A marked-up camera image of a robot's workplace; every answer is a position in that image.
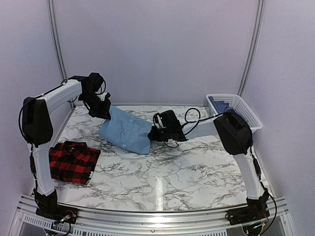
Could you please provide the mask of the red black plaid shirt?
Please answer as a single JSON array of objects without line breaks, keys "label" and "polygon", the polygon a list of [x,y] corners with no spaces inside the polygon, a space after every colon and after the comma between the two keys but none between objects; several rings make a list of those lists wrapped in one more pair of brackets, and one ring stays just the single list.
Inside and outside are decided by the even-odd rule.
[{"label": "red black plaid shirt", "polygon": [[101,151],[85,142],[65,141],[49,149],[51,178],[86,185],[92,178]]}]

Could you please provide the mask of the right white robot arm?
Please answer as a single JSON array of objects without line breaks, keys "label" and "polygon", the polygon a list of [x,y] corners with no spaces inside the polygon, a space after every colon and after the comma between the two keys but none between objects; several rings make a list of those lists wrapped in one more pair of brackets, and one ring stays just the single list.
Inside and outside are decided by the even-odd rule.
[{"label": "right white robot arm", "polygon": [[208,118],[186,119],[184,123],[180,123],[172,110],[156,113],[148,138],[156,142],[186,142],[214,133],[218,134],[224,150],[233,156],[240,168],[247,190],[248,206],[244,209],[244,216],[255,220],[267,209],[270,195],[261,182],[260,166],[252,152],[252,130],[233,109]]}]

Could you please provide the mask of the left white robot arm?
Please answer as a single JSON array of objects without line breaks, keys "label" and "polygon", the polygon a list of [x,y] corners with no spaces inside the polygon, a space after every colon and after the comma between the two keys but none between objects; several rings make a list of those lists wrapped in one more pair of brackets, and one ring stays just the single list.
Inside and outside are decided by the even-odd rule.
[{"label": "left white robot arm", "polygon": [[31,172],[35,181],[37,209],[52,219],[62,215],[57,192],[50,174],[49,149],[53,137],[51,113],[75,98],[88,107],[94,118],[110,119],[110,94],[104,78],[96,72],[89,76],[72,76],[55,88],[35,97],[27,97],[19,111],[19,129],[30,151]]}]

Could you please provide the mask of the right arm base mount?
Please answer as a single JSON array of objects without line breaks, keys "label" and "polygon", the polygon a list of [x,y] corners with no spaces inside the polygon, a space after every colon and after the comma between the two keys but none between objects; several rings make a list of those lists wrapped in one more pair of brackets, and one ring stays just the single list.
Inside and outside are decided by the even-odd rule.
[{"label": "right arm base mount", "polygon": [[255,207],[246,206],[241,208],[229,209],[225,215],[230,225],[244,224],[261,219],[267,219],[270,216],[269,209],[265,208],[261,211]]}]

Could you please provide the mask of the light blue long sleeve shirt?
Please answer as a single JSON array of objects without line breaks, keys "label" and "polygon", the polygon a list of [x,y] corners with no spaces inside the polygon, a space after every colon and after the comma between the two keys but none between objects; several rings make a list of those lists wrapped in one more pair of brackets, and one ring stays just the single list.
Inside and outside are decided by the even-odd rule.
[{"label": "light blue long sleeve shirt", "polygon": [[104,140],[137,154],[149,154],[151,141],[148,134],[152,123],[111,106],[110,120],[106,120],[98,131]]}]

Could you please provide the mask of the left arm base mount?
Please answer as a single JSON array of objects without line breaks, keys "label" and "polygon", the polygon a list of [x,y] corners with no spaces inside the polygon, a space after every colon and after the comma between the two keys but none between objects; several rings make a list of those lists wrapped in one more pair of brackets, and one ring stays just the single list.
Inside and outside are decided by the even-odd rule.
[{"label": "left arm base mount", "polygon": [[41,208],[36,209],[36,215],[52,219],[57,223],[67,222],[75,224],[78,217],[78,209],[70,206],[58,205],[56,210],[44,210]]}]

